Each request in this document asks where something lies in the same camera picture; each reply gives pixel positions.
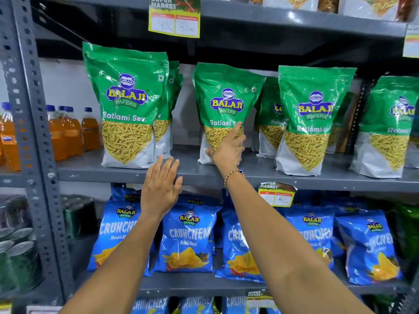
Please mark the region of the wrapped pack of dark cans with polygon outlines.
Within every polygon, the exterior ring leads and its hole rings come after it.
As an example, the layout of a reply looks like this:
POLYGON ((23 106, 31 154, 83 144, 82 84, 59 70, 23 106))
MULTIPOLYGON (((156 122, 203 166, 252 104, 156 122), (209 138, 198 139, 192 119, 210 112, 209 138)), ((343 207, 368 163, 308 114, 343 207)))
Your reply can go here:
POLYGON ((84 195, 61 195, 66 237, 80 239, 98 231, 94 199, 84 195))

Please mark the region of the shiny green chips packet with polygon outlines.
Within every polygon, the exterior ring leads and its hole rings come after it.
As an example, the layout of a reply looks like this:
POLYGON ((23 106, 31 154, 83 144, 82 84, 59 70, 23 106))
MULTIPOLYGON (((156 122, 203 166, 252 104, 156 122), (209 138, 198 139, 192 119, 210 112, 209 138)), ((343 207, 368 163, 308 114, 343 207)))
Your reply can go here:
POLYGON ((395 203, 396 236, 403 258, 419 262, 419 206, 395 203))

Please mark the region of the green snack packet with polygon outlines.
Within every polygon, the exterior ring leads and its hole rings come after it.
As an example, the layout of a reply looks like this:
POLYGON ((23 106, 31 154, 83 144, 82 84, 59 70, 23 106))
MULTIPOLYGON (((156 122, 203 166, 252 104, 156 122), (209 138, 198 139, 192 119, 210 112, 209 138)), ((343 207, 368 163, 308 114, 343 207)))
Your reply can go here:
POLYGON ((196 64, 192 82, 202 129, 200 164, 213 164, 206 150, 217 150, 237 122, 244 123, 265 80, 266 76, 225 64, 196 64))

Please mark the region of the row of green snack packets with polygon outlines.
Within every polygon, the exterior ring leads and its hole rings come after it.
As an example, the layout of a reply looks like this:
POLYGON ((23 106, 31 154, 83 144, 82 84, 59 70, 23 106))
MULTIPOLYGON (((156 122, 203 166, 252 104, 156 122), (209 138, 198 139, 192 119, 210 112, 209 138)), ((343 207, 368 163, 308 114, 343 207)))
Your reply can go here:
MULTIPOLYGON (((165 52, 91 43, 83 43, 83 57, 102 113, 102 166, 146 169, 169 158, 171 113, 183 81, 179 62, 165 52)), ((355 73, 278 66, 254 105, 257 156, 274 159, 282 174, 320 175, 343 134, 355 73)), ((419 77, 379 77, 359 121, 350 170, 386 179, 419 169, 418 101, 419 77)))

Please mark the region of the grey metal shelf rack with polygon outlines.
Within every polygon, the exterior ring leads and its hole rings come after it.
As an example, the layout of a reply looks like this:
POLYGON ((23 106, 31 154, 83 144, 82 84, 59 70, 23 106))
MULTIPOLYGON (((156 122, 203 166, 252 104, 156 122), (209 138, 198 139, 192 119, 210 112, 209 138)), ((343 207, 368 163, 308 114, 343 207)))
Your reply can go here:
POLYGON ((60 194, 59 182, 139 184, 145 169, 104 168, 101 151, 87 152, 55 165, 50 139, 46 136, 46 77, 39 65, 37 41, 52 27, 41 17, 80 39, 70 30, 69 22, 80 30, 98 32, 98 43, 113 47, 138 46, 140 50, 166 51, 181 63, 208 61, 235 67, 268 70, 277 63, 308 67, 358 67, 362 78, 359 107, 366 102, 374 77, 384 72, 419 75, 419 58, 402 53, 407 36, 419 36, 418 22, 369 20, 327 12, 310 12, 264 7, 242 2, 202 0, 201 36, 198 41, 149 32, 147 0, 0 0, 0 60, 19 132, 22 168, 16 175, 26 188, 32 213, 41 226, 38 243, 46 267, 52 251, 49 280, 61 284, 57 300, 70 298, 82 280, 74 286, 71 256, 82 258, 81 250, 71 253, 65 239, 64 221, 55 212, 60 194))

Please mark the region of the person's right forearm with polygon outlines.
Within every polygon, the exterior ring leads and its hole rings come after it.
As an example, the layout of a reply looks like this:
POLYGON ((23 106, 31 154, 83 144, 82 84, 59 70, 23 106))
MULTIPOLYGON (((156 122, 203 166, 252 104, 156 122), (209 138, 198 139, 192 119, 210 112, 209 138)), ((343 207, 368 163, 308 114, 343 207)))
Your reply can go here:
POLYGON ((374 314, 240 172, 226 186, 250 252, 282 314, 374 314))

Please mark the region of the person's left hand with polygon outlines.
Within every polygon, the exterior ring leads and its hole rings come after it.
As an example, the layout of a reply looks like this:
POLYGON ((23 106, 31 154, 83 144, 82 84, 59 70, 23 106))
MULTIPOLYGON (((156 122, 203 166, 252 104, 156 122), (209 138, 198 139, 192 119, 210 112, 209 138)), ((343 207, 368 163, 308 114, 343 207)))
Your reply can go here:
POLYGON ((177 169, 179 167, 179 160, 174 159, 170 175, 164 180, 164 164, 166 160, 160 156, 153 171, 153 178, 149 188, 145 188, 145 181, 141 191, 141 214, 139 221, 146 221, 147 223, 160 222, 163 216, 174 206, 178 201, 175 197, 175 181, 177 177, 177 169))

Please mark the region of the row of blue chips packets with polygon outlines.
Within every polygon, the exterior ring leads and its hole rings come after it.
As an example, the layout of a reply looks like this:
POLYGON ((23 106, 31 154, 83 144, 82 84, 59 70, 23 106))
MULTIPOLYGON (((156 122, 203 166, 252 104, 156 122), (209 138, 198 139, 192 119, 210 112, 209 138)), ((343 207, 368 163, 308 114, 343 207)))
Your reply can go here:
POLYGON ((279 308, 249 306, 245 296, 137 299, 131 314, 281 314, 279 308))
MULTIPOLYGON (((140 192, 112 188, 93 245, 87 271, 97 270, 133 230, 141 208, 140 192)), ((265 283, 245 239, 231 198, 223 190, 217 198, 180 194, 178 202, 163 217, 162 238, 154 268, 149 257, 144 276, 151 273, 215 273, 218 278, 265 283)), ((385 214, 360 203, 312 206, 310 202, 288 208, 275 207, 300 232, 330 269, 345 255, 338 226, 354 246, 347 254, 350 283, 372 285, 402 278, 393 237, 385 214)))

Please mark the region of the group of green tin cans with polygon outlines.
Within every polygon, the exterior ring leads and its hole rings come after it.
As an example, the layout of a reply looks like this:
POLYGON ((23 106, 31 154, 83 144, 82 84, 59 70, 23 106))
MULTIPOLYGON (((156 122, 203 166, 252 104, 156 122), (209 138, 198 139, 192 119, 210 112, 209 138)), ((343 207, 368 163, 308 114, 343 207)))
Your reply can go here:
POLYGON ((0 294, 25 291, 42 280, 42 267, 27 199, 0 195, 0 294))

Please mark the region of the person's right hand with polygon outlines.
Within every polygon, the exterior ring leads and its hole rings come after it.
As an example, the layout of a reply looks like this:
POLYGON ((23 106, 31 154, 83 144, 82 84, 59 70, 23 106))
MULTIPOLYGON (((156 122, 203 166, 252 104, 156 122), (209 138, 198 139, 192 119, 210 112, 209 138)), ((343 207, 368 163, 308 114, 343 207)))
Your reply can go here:
POLYGON ((243 142, 246 140, 246 136, 240 133, 241 127, 242 122, 237 122, 215 150, 218 152, 218 157, 214 164, 223 179, 226 179, 232 172, 237 172, 238 165, 242 160, 243 142))

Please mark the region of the yellow green price tag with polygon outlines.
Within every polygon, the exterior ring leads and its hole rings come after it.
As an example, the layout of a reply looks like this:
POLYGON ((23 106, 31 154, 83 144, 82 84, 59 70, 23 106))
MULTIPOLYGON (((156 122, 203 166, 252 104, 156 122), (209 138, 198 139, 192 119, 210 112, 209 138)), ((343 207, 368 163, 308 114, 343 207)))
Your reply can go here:
POLYGON ((149 0, 148 31, 199 38, 201 0, 149 0))
POLYGON ((246 306, 248 308, 276 308, 275 301, 267 289, 247 290, 246 306))
POLYGON ((419 59, 419 24, 407 24, 402 57, 419 59))
POLYGON ((272 207, 290 207, 297 188, 291 184, 279 181, 260 183, 258 194, 272 207))

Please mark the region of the white red shelf label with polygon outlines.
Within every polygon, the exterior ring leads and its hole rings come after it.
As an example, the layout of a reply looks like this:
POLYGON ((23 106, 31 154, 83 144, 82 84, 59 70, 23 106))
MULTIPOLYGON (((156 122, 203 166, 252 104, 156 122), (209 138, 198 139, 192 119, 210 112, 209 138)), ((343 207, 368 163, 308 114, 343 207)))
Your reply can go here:
POLYGON ((26 307, 26 314, 59 314, 62 306, 32 304, 26 307))

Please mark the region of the clear snack packet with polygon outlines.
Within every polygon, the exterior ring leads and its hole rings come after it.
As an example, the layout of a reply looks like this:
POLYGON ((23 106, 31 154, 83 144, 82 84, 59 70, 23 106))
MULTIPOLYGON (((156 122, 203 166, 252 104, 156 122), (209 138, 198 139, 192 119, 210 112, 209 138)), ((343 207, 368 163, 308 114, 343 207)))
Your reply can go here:
POLYGON ((338 13, 339 0, 318 0, 318 11, 338 13))

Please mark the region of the white snack packet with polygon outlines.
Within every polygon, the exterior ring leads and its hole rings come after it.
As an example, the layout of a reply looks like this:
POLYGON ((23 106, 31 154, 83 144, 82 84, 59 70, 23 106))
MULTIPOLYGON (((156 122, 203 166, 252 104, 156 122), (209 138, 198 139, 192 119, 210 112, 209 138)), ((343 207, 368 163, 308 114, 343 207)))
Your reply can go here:
POLYGON ((395 21, 400 0, 339 0, 338 14, 371 20, 395 21))
POLYGON ((319 0, 263 0, 264 7, 317 11, 319 0))

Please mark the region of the person's left forearm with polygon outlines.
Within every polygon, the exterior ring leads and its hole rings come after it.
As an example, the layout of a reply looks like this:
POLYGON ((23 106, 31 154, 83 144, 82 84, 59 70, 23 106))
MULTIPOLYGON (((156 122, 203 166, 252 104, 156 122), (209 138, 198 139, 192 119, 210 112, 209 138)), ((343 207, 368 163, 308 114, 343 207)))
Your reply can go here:
POLYGON ((130 314, 152 241, 167 211, 143 208, 131 232, 59 314, 130 314))

